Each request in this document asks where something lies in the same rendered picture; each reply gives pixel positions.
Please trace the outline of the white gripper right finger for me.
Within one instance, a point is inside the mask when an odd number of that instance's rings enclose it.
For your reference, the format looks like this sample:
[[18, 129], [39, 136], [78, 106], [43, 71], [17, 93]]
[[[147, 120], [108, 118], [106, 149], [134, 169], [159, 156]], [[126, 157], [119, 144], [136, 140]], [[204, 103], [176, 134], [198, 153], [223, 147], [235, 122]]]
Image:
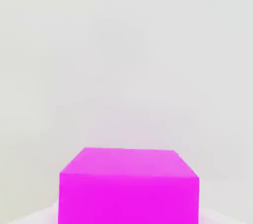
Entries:
[[240, 221], [212, 209], [201, 208], [199, 224], [240, 224]]

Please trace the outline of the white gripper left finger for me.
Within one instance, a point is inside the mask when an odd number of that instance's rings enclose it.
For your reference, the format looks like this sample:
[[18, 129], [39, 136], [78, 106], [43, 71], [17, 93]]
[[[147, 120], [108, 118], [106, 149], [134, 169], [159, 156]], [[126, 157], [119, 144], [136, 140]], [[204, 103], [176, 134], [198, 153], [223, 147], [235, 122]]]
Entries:
[[9, 222], [8, 224], [58, 224], [58, 201], [50, 207]]

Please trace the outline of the small magenta cube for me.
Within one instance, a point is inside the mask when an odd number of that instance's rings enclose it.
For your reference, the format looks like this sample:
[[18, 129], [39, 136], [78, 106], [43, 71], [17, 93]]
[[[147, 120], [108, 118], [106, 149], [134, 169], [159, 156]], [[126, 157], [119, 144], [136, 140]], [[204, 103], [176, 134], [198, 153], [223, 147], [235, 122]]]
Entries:
[[85, 148], [60, 172], [58, 224], [199, 224], [199, 184], [173, 150]]

